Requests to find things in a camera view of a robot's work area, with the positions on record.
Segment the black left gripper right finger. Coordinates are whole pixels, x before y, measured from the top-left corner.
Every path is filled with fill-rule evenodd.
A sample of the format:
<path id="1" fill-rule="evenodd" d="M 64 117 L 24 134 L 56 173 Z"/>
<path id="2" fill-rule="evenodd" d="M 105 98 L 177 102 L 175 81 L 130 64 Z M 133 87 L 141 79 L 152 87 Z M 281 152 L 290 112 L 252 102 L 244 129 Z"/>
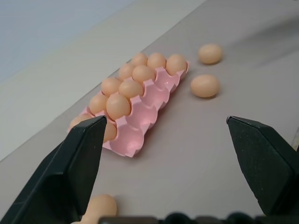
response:
<path id="1" fill-rule="evenodd" d="M 229 116 L 241 171 L 265 215 L 298 215 L 299 154 L 272 127 Z"/>

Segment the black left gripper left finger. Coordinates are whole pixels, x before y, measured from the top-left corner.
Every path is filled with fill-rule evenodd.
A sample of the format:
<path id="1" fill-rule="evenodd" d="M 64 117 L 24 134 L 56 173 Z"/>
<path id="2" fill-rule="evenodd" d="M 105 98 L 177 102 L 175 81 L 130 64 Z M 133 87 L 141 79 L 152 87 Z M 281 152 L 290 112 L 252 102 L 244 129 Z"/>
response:
<path id="1" fill-rule="evenodd" d="M 39 164 L 2 224 L 70 224 L 85 214 L 98 174 L 105 116 L 84 120 Z"/>

